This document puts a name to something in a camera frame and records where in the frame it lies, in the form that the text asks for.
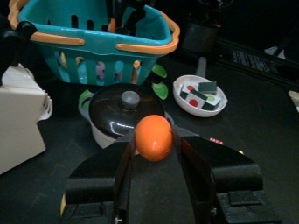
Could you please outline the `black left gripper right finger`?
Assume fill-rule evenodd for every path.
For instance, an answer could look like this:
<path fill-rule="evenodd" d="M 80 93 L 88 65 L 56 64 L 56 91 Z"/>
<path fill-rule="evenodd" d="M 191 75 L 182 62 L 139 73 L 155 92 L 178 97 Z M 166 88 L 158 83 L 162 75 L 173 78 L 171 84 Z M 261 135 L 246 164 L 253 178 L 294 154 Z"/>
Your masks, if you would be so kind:
<path fill-rule="evenodd" d="M 197 224 L 282 224 L 257 162 L 187 129 L 173 128 Z"/>

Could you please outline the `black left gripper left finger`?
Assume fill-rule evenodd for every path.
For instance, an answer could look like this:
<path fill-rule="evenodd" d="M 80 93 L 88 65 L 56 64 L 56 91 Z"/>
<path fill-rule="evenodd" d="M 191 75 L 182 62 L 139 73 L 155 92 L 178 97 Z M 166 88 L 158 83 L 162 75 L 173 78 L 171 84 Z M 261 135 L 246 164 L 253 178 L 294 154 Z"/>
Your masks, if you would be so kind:
<path fill-rule="evenodd" d="M 86 159 L 70 175 L 60 224 L 129 224 L 134 132 Z"/>

